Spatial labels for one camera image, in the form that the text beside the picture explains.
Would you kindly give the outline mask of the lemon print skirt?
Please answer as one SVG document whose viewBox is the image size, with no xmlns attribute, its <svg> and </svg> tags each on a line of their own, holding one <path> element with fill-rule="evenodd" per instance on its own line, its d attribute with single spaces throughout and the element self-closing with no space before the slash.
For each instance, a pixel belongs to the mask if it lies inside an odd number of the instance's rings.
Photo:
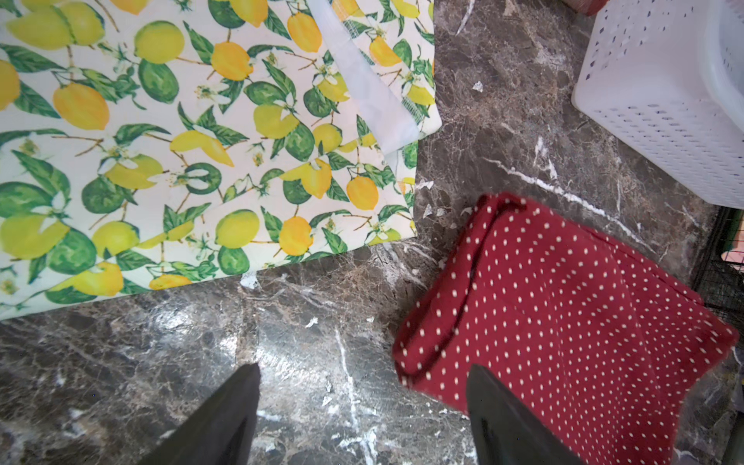
<svg viewBox="0 0 744 465">
<path fill-rule="evenodd" d="M 411 238 L 430 1 L 5 1 L 1 316 Z"/>
</svg>

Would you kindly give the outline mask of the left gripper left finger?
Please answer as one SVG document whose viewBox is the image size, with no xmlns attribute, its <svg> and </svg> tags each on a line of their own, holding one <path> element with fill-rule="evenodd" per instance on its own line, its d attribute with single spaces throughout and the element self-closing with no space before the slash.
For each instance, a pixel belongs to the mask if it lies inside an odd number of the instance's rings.
<svg viewBox="0 0 744 465">
<path fill-rule="evenodd" d="M 246 464 L 257 427 L 261 370 L 244 364 L 141 464 Z"/>
</svg>

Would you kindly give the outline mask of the white plastic basket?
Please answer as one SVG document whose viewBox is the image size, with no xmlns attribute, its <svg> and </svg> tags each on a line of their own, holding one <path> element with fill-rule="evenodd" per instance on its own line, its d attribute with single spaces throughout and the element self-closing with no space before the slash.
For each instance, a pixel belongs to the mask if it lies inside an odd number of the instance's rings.
<svg viewBox="0 0 744 465">
<path fill-rule="evenodd" d="M 573 105 L 707 203 L 743 207 L 743 4 L 610 1 Z"/>
</svg>

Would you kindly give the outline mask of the red polka dot skirt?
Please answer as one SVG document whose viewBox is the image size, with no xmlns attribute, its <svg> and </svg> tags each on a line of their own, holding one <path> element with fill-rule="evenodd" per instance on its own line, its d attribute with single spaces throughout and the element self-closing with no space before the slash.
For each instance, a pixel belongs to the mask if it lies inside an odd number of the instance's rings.
<svg viewBox="0 0 744 465">
<path fill-rule="evenodd" d="M 682 404 L 737 331 L 625 243 L 480 197 L 393 345 L 402 385 L 465 411 L 486 367 L 587 464 L 668 464 Z"/>
</svg>

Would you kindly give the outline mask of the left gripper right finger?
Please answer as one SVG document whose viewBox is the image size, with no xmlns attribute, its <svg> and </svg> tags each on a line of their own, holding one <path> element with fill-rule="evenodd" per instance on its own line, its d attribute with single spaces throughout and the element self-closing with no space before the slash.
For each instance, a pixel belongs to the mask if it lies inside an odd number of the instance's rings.
<svg viewBox="0 0 744 465">
<path fill-rule="evenodd" d="M 471 366 L 467 407 L 480 465 L 581 463 L 484 366 Z"/>
</svg>

